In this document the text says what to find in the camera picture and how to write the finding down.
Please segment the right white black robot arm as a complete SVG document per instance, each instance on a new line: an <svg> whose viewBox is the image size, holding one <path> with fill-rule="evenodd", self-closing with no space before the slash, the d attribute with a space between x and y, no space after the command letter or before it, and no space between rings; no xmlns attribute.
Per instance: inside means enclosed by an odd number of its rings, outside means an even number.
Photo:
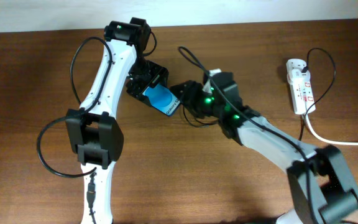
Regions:
<svg viewBox="0 0 358 224"><path fill-rule="evenodd" d="M264 223L342 223L358 210L358 185L342 152L319 148L279 130L242 103L230 72L170 87L196 118L215 117L227 138L253 149L288 177L293 209Z"/></svg>

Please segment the blue Galaxy smartphone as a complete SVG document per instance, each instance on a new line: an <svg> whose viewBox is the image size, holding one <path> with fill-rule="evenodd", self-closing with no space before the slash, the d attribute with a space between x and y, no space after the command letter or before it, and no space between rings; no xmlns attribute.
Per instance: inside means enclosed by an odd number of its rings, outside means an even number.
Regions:
<svg viewBox="0 0 358 224"><path fill-rule="evenodd" d="M143 95L149 99L152 107L167 116L172 116L181 103L167 87L161 84L157 84L154 88L148 87Z"/></svg>

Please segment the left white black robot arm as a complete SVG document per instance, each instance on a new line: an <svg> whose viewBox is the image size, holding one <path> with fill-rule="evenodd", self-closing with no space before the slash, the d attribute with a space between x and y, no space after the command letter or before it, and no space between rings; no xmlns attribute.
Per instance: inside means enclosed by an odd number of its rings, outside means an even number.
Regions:
<svg viewBox="0 0 358 224"><path fill-rule="evenodd" d="M112 173L124 145L117 123L122 89L167 116L180 105L167 87L168 70L146 60L145 49L153 36L144 19L110 22L104 29L103 59L93 85L80 108L67 112L71 148L85 175L82 223L113 222Z"/></svg>

